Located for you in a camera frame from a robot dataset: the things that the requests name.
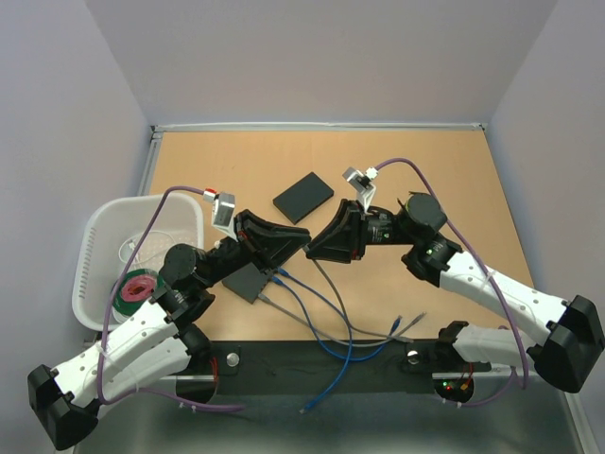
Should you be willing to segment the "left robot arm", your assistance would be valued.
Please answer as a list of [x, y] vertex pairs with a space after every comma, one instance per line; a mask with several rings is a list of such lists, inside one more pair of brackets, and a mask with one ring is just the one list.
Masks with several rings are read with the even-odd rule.
[[203, 371], [211, 343], [195, 323], [215, 299], [209, 288], [249, 264], [274, 271], [311, 239], [304, 228], [268, 222], [249, 210], [235, 215], [232, 231], [209, 251], [171, 247], [160, 270], [163, 284], [127, 321], [76, 357], [29, 373], [29, 406], [57, 450], [90, 435], [101, 407], [166, 375]]

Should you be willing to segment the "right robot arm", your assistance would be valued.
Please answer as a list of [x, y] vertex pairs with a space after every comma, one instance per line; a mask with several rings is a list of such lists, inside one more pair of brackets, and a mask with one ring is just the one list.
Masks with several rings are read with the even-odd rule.
[[510, 330], [452, 322], [436, 341], [435, 358], [446, 369], [464, 362], [503, 364], [536, 372], [546, 383], [578, 393], [604, 351], [596, 305], [528, 287], [486, 266], [440, 232], [447, 216], [436, 198], [413, 193], [398, 213], [357, 201], [340, 203], [332, 221], [305, 249], [307, 258], [348, 264], [371, 245], [407, 245], [401, 260], [417, 279], [489, 309]]

